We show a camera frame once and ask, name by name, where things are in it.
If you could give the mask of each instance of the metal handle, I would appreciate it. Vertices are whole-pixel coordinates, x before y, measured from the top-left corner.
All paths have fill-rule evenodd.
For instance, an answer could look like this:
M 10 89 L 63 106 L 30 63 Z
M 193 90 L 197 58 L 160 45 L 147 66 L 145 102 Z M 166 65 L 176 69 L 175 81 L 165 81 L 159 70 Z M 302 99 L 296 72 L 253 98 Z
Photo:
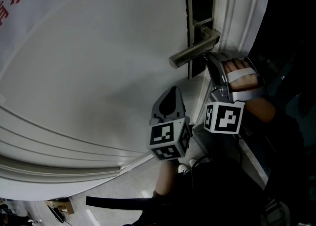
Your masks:
M 195 57 L 213 49 L 219 41 L 219 35 L 208 27 L 201 29 L 201 37 L 204 39 L 203 41 L 171 56 L 169 58 L 170 65 L 175 69 L 179 68 Z

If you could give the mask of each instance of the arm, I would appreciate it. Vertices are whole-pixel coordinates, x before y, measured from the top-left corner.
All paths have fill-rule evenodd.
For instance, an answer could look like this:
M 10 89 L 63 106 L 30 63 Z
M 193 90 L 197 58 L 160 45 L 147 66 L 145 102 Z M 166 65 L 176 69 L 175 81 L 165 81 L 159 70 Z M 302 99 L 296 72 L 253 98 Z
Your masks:
M 178 173 L 179 162 L 176 160 L 161 162 L 159 177 L 156 183 L 156 193 L 158 195 L 170 194 Z
M 265 123 L 262 131 L 276 152 L 265 194 L 284 202 L 290 209 L 291 221 L 297 225 L 309 202 L 304 138 L 299 125 L 261 97 L 246 102 L 245 108 Z
M 226 61 L 224 68 L 226 73 L 249 67 L 245 61 L 238 59 Z M 258 80 L 256 75 L 246 75 L 231 83 L 233 90 L 246 90 L 256 87 Z M 265 123 L 264 133 L 269 139 L 278 156 L 303 157 L 304 139 L 295 119 L 287 116 L 265 98 L 258 97 L 245 102 L 245 109 Z
M 8 215 L 6 215 L 6 214 L 0 214 L 0 219 L 3 221 L 4 224 L 9 223 L 8 222 Z

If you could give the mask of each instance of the person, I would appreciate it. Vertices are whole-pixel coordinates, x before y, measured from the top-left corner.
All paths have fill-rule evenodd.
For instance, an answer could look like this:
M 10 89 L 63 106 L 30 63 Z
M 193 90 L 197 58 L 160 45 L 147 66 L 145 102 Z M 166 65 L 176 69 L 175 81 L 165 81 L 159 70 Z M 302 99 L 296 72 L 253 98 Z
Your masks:
M 0 214 L 0 220 L 2 220 L 3 226 L 32 226 L 30 218 L 27 216 L 17 216 L 17 215 L 8 215 Z
M 226 73 L 247 67 L 238 59 L 224 62 Z M 238 91 L 257 85 L 256 75 L 230 84 Z M 161 205 L 143 210 L 134 226 L 297 226 L 309 200 L 299 126 L 263 97 L 246 101 L 245 109 L 263 123 L 262 132 L 276 151 L 265 189 L 228 157 L 201 163 L 184 174 L 178 174 L 178 160 L 163 161 L 154 191 Z

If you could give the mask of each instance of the floor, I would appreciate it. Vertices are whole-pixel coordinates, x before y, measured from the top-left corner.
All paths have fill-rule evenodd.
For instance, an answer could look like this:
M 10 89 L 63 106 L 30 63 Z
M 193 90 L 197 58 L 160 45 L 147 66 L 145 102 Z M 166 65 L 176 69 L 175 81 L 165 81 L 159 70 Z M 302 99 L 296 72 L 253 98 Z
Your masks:
M 191 139 L 186 157 L 180 162 L 189 164 L 193 157 L 203 155 L 197 143 Z M 111 210 L 86 206 L 86 196 L 107 198 L 151 197 L 155 189 L 160 163 L 154 158 L 107 183 L 70 197 L 75 213 L 66 215 L 72 226 L 122 226 L 138 220 L 141 211 Z M 28 212 L 38 223 L 37 226 L 59 226 L 44 201 L 6 202 L 16 214 L 25 216 Z

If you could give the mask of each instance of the white door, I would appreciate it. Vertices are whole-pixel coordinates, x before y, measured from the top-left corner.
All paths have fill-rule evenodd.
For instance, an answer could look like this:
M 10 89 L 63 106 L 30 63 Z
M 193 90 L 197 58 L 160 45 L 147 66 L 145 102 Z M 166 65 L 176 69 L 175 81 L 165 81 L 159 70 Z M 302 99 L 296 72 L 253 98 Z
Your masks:
M 260 6 L 243 0 L 245 10 L 239 1 L 215 0 L 214 24 L 228 43 L 220 47 L 237 42 L 243 51 L 264 11 L 253 27 Z M 28 37 L 1 76 L 0 155 L 41 166 L 119 169 L 147 152 L 152 105 L 174 85 L 196 119 L 208 80 L 204 74 L 187 80 L 187 66 L 175 70 L 168 62 L 187 47 L 186 19 L 185 0 L 66 2 Z M 60 194 L 56 186 L 46 198 L 101 182 Z M 33 199 L 32 193 L 23 199 Z

